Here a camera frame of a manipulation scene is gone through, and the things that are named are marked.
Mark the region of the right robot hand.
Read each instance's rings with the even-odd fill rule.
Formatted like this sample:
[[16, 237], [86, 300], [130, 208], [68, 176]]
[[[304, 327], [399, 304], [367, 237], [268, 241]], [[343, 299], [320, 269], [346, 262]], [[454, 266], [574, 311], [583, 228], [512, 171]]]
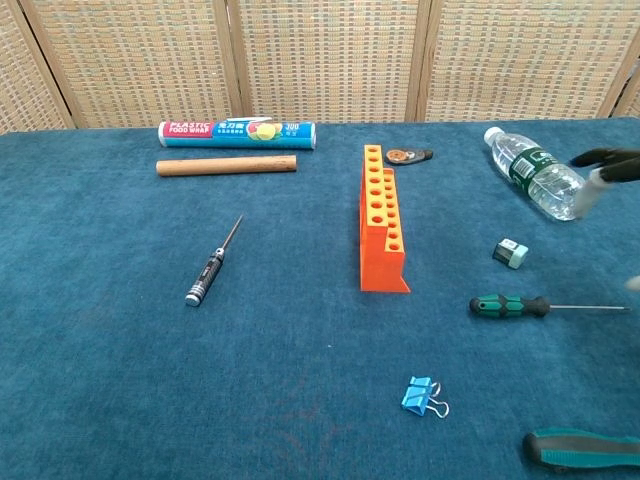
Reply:
[[614, 183], [639, 180], [639, 150], [595, 148], [570, 161], [574, 167], [593, 166], [585, 184], [575, 196], [574, 215], [583, 218]]

